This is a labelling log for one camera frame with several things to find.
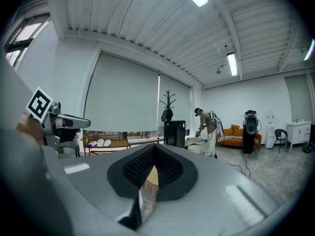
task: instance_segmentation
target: floor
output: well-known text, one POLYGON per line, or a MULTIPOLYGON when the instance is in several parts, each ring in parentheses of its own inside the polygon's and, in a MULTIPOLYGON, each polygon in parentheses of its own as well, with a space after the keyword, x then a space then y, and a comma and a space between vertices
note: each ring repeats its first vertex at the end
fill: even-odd
MULTIPOLYGON (((207 144, 201 144, 203 152, 207 144)), ((262 186, 279 204, 297 197, 303 190, 305 181, 314 167, 315 153, 304 153, 302 147, 294 145, 288 152, 281 146, 275 146, 273 151, 264 147, 260 151, 256 148, 251 156, 245 156, 247 167, 251 171, 251 180, 262 186)), ((229 164, 238 164, 249 177, 241 149, 230 146, 217 145, 218 160, 229 164)))

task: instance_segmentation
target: cable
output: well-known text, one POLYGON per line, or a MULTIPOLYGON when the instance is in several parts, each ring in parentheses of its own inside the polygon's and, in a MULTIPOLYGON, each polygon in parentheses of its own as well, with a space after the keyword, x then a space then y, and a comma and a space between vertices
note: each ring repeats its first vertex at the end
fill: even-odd
POLYGON ((246 161, 246 159, 245 159, 245 157, 244 157, 244 154, 243 154, 243 158, 244 158, 244 160, 245 160, 245 166, 246 166, 246 168, 248 169, 248 171, 250 172, 249 178, 251 178, 251 171, 250 171, 249 168, 247 167, 247 161, 246 161))
POLYGON ((259 132, 260 130, 261 130, 261 128, 262 128, 262 126, 261 126, 261 122, 260 122, 260 120, 258 119, 258 121, 259 121, 259 123, 260 123, 260 129, 257 131, 257 132, 259 132))
POLYGON ((245 176, 247 176, 247 175, 243 172, 242 167, 241 167, 241 166, 239 166, 238 164, 230 164, 230 163, 227 163, 227 164, 229 164, 229 165, 231 165, 231 166, 238 166, 238 167, 240 167, 241 172, 242 172, 245 176))

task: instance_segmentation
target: coat rack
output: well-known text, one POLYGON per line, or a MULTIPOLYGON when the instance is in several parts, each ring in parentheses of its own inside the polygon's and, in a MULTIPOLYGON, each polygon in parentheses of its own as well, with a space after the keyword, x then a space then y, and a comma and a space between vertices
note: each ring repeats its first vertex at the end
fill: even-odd
POLYGON ((163 94, 163 95, 167 98, 167 104, 165 102, 161 101, 161 100, 160 100, 160 102, 162 102, 162 103, 164 103, 166 105, 166 107, 164 107, 167 110, 167 112, 166 112, 166 120, 170 121, 171 120, 171 108, 174 108, 174 107, 171 107, 171 104, 174 101, 176 101, 176 99, 173 100, 172 102, 170 102, 171 101, 171 97, 174 96, 175 94, 172 94, 171 96, 169 96, 169 91, 166 91, 166 94, 167 95, 165 95, 165 94, 163 94))

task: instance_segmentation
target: black cabinet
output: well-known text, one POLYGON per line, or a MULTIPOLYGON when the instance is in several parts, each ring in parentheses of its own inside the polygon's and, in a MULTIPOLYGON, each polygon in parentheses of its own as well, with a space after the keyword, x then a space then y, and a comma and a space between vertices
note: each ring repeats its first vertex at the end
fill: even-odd
POLYGON ((164 144, 183 148, 185 146, 184 120, 172 120, 164 123, 164 144))

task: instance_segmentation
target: wooden table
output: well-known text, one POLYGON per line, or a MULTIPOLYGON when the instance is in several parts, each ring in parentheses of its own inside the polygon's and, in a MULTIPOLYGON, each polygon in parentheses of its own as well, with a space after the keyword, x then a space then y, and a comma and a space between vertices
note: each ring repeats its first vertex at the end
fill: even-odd
MULTIPOLYGON (((97 154, 97 152, 94 152, 92 151, 92 149, 100 149, 100 148, 123 148, 123 147, 126 147, 126 148, 131 148, 131 144, 128 142, 127 139, 109 139, 111 141, 111 144, 110 146, 93 146, 93 147, 88 147, 88 145, 91 143, 91 142, 97 142, 98 140, 96 139, 88 139, 87 143, 86 144, 83 144, 83 149, 84 149, 84 156, 86 156, 86 152, 85 152, 85 149, 88 148, 89 149, 89 156, 91 155, 91 153, 93 154, 97 154)), ((110 152, 108 150, 98 150, 98 152, 110 152)))

